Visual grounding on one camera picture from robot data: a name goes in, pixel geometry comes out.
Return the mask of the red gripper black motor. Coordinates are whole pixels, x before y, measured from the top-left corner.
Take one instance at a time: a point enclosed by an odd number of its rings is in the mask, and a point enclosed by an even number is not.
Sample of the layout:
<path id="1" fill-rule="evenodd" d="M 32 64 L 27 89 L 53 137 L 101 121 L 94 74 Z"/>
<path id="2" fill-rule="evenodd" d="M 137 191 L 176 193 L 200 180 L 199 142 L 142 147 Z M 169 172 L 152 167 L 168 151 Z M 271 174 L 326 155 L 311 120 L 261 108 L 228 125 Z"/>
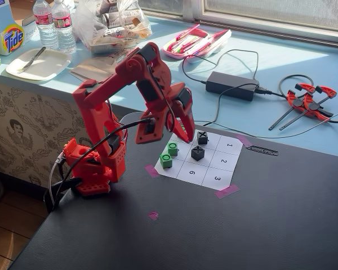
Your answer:
<path id="1" fill-rule="evenodd" d="M 157 102 L 157 119 L 167 120 L 167 130 L 184 142 L 194 138 L 195 124 L 192 113 L 192 93 L 184 83 L 173 85 L 157 83 L 160 101 Z"/>

